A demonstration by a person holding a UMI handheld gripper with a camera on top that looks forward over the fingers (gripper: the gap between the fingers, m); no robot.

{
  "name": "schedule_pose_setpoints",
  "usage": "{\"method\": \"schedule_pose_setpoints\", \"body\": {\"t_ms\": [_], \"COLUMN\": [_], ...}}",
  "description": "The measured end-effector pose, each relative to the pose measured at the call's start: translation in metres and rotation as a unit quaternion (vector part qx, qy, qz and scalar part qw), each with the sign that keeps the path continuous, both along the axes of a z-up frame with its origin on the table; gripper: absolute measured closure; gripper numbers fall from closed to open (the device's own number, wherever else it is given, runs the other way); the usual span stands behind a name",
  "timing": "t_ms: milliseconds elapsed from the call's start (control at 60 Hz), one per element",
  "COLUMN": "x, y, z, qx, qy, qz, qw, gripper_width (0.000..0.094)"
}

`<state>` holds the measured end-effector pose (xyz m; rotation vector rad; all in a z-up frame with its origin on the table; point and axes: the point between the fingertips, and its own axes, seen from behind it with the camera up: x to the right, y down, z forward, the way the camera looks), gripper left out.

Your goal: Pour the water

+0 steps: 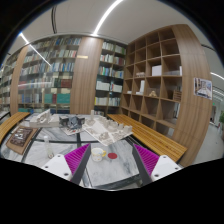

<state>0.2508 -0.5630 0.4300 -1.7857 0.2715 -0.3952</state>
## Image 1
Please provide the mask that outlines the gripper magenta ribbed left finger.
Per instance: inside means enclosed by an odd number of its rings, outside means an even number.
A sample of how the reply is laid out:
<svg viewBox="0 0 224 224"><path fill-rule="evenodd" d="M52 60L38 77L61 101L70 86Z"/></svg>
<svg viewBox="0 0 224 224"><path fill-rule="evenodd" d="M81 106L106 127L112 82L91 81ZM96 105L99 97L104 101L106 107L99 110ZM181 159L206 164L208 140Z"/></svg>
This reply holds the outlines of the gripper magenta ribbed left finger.
<svg viewBox="0 0 224 224"><path fill-rule="evenodd" d="M79 184L91 154L91 145L81 146L66 155L57 154L42 169L74 184Z"/></svg>

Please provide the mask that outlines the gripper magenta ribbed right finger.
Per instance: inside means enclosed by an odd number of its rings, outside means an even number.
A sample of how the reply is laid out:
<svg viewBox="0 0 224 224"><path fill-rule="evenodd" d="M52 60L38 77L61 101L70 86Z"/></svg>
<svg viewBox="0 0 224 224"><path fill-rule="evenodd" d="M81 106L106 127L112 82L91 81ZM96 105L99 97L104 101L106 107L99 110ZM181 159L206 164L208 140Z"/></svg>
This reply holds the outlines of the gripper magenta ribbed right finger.
<svg viewBox="0 0 224 224"><path fill-rule="evenodd" d="M132 154L143 182L154 182L181 170L167 155L158 156L137 144L134 144Z"/></svg>

